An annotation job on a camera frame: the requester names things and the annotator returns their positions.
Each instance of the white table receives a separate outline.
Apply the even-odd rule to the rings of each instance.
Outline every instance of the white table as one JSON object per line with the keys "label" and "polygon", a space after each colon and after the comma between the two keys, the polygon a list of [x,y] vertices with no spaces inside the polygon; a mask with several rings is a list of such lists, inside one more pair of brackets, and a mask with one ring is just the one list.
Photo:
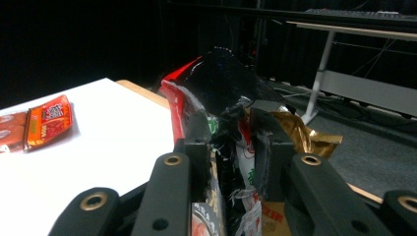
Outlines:
{"label": "white table", "polygon": [[334,36],[337,32],[408,41],[417,41],[417,33],[344,28],[297,22],[288,23],[295,24],[298,28],[328,31],[328,39],[313,84],[309,104],[307,106],[306,113],[302,116],[304,124],[308,124],[318,114],[318,110],[316,109],[316,101],[320,90],[328,91],[344,97],[349,97],[355,100],[364,101],[369,104],[386,108],[388,110],[417,116],[417,106],[415,105],[415,101],[417,100],[416,89],[371,81],[359,77],[337,73],[327,69],[328,57],[331,52]]}
{"label": "white table", "polygon": [[173,151],[166,105],[108,79],[0,114],[59,94],[73,105],[74,125],[67,137],[30,153],[0,155],[0,235],[47,235],[77,194],[107,187],[122,196],[146,183],[155,160]]}

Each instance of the gold foil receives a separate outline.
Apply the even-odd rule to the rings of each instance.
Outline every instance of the gold foil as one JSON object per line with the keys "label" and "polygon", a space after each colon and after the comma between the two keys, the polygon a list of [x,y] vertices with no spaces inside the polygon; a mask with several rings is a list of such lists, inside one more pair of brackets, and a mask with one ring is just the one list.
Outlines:
{"label": "gold foil", "polygon": [[342,136],[319,133],[310,129],[300,117],[289,112],[272,111],[282,129],[294,143],[298,153],[313,153],[329,159],[342,141]]}

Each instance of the orange snack package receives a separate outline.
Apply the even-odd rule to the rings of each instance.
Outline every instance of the orange snack package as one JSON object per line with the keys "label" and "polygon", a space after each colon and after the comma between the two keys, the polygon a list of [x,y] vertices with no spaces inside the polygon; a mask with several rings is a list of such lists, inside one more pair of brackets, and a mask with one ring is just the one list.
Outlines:
{"label": "orange snack package", "polygon": [[27,113],[0,116],[0,153],[22,150]]}
{"label": "orange snack package", "polygon": [[71,104],[66,95],[31,108],[25,132],[25,150],[44,146],[67,131],[72,124]]}

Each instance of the desk leg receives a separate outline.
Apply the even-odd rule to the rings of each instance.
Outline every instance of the desk leg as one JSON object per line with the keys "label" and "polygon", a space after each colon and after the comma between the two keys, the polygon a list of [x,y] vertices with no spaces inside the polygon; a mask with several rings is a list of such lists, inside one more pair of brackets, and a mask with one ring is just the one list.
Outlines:
{"label": "desk leg", "polygon": [[319,111],[316,109],[316,101],[322,86],[323,78],[325,76],[326,67],[328,65],[328,56],[331,52],[334,36],[335,31],[328,32],[328,40],[326,41],[325,50],[323,51],[322,55],[322,61],[320,62],[319,70],[317,71],[316,78],[314,80],[309,104],[307,106],[306,113],[304,113],[304,115],[301,117],[305,125],[307,125],[319,113]]}

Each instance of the keyboard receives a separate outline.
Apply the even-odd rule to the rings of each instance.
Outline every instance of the keyboard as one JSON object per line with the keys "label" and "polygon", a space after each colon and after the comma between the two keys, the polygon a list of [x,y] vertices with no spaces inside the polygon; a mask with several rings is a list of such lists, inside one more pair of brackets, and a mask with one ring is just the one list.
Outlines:
{"label": "keyboard", "polygon": [[309,9],[304,14],[307,15],[306,19],[308,18],[312,23],[417,33],[416,15],[331,9]]}
{"label": "keyboard", "polygon": [[396,19],[417,22],[417,16],[402,15],[393,12],[362,12],[362,11],[345,11],[345,10],[331,10],[331,9],[309,9],[306,13],[330,15],[330,16],[345,16],[345,17],[359,17],[372,19]]}

